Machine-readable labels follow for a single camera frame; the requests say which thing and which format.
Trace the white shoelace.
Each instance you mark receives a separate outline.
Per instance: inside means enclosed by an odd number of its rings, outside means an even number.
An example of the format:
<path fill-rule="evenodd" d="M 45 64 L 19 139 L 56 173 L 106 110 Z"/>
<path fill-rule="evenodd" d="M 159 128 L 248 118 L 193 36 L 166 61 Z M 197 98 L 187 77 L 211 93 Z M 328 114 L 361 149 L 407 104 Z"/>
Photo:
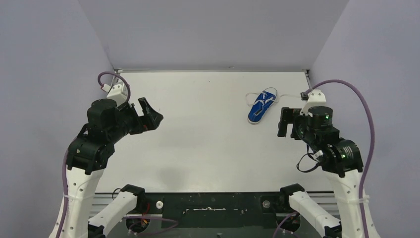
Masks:
<path fill-rule="evenodd" d="M 249 96 L 256 95 L 256 99 L 254 102 L 249 101 Z M 282 97 L 292 97 L 292 98 L 301 98 L 301 96 L 298 95 L 292 95 L 292 94 L 282 94 L 282 95 L 274 95 L 271 93 L 268 93 L 266 91 L 262 91 L 260 93 L 247 93 L 245 95 L 245 100 L 247 105 L 251 108 L 251 112 L 260 112 L 263 111 L 265 106 L 269 103 L 271 103 L 268 107 L 270 107 L 273 104 L 276 104 L 280 101 L 280 98 Z"/>

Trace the blue canvas sneaker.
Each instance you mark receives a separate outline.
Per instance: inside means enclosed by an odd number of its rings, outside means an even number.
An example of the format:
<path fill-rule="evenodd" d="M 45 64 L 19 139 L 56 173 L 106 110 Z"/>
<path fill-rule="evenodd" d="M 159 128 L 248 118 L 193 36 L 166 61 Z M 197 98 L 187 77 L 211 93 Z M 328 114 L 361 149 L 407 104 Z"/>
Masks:
<path fill-rule="evenodd" d="M 258 124 L 265 113 L 277 102 L 278 91 L 274 87 L 268 87 L 259 93 L 247 93 L 245 99 L 250 107 L 248 122 Z"/>

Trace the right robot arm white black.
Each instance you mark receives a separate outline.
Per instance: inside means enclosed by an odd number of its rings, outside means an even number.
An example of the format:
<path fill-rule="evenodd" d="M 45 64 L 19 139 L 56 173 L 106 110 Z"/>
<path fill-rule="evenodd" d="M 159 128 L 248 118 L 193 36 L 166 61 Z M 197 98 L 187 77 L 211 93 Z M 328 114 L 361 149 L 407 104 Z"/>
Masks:
<path fill-rule="evenodd" d="M 298 183 L 280 189 L 279 207 L 299 213 L 323 238 L 378 238 L 369 197 L 359 193 L 364 166 L 360 150 L 353 141 L 340 137 L 332 116 L 332 108 L 326 106 L 311 107 L 306 114 L 282 108 L 278 136 L 284 137 L 292 124 L 291 137 L 313 151 L 315 167 L 320 167 L 331 183 L 340 217 L 329 214 Z"/>

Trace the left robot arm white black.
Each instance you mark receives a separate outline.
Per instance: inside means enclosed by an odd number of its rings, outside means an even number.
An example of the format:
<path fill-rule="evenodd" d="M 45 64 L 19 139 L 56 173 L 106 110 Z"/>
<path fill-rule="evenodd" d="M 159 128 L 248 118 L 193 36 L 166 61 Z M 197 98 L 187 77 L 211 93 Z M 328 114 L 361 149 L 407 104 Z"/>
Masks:
<path fill-rule="evenodd" d="M 96 188 L 116 143 L 127 135 L 156 130 L 163 120 L 146 98 L 139 103 L 141 116 L 133 104 L 118 105 L 112 99 L 96 100 L 87 110 L 88 121 L 65 154 L 63 197 L 52 238 L 105 238 L 128 213 L 149 208 L 144 188 L 128 184 L 102 211 L 90 216 Z"/>

